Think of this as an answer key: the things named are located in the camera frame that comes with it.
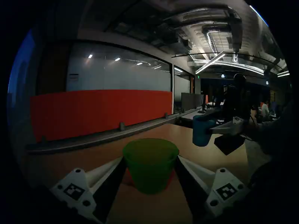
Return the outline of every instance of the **office desk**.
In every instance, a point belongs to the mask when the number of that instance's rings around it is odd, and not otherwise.
[[[196,110],[192,113],[188,113],[184,116],[181,116],[181,118],[185,119],[185,120],[188,120],[188,121],[192,121],[193,120],[193,117],[194,116],[197,116],[197,115],[202,115],[203,113],[198,113],[199,110]]]
[[[214,145],[214,139],[218,136],[220,135],[212,135],[207,146],[198,147],[192,143],[192,129],[164,124],[100,146],[53,155],[28,156],[25,176],[31,184],[42,183],[52,187],[76,167],[90,171],[122,156],[123,147],[132,140],[160,138],[176,144],[182,157],[212,171],[226,167],[246,184],[248,164],[244,144],[225,156]],[[191,213],[176,175],[168,188],[156,195],[144,195],[127,184],[127,181],[125,175],[108,216],[108,223],[192,222]]]

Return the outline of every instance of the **exposed ceiling duct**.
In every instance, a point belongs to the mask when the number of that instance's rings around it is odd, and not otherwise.
[[[214,52],[215,56],[217,56],[217,48],[215,46],[214,40],[211,36],[211,33],[214,32],[231,32],[231,29],[228,25],[223,26],[223,27],[216,27],[216,26],[210,26],[210,25],[206,25],[202,27],[202,33],[205,35],[212,52]]]

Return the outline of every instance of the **blue cup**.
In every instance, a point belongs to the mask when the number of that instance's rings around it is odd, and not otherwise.
[[[192,142],[196,146],[206,146],[208,145],[211,133],[208,129],[215,127],[216,121],[207,120],[205,116],[197,115],[193,117],[193,138]]]

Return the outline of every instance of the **pipe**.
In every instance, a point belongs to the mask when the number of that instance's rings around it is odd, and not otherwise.
[[[197,8],[188,8],[184,9],[182,11],[174,12],[170,14],[168,17],[164,18],[163,21],[166,21],[168,19],[171,19],[175,16],[191,13],[191,12],[198,12],[198,11],[204,11],[204,10],[209,10],[209,9],[223,9],[223,10],[228,10],[228,11],[233,11],[230,7],[228,7],[225,4],[203,4]]]
[[[204,26],[201,29],[201,31],[205,35],[212,52],[214,52],[215,56],[217,56],[218,55],[217,48],[216,48],[213,38],[211,37],[211,33],[213,33],[213,32],[231,32],[231,29],[228,25],[226,25],[224,27]]]
[[[192,19],[187,20],[179,24],[171,25],[170,27],[172,29],[180,29],[182,27],[186,26],[192,26],[192,25],[198,25],[198,24],[208,24],[208,23],[228,23],[230,21],[229,18],[223,18],[223,17],[209,17],[207,18],[200,18],[200,19]]]

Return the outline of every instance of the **person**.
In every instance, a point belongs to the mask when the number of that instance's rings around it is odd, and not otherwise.
[[[269,116],[269,108],[267,103],[268,101],[263,101],[263,105],[262,105],[262,116],[264,119],[266,119]]]

